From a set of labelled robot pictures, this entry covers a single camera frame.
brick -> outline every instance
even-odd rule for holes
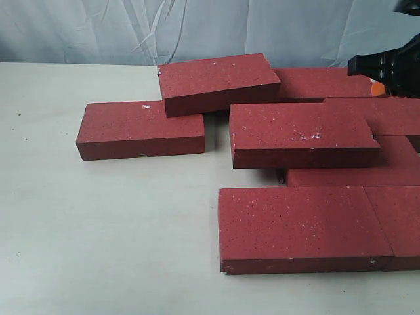
[[[280,80],[263,54],[159,66],[167,117],[227,110],[233,103],[275,102]]]
[[[362,187],[219,192],[227,274],[380,270],[392,251]]]
[[[281,102],[321,102],[327,97],[371,97],[371,80],[349,77],[347,68],[275,68],[282,81]]]
[[[394,252],[383,270],[420,270],[420,187],[368,187],[366,193]]]
[[[325,104],[360,114],[373,134],[408,136],[420,151],[420,100],[412,98],[328,98]]]
[[[377,136],[381,153],[369,169],[290,169],[289,187],[420,186],[420,157],[405,136]]]
[[[162,101],[88,104],[76,144],[84,161],[202,153],[203,116],[166,118]]]
[[[369,167],[380,145],[362,116],[330,104],[234,104],[234,168]]]

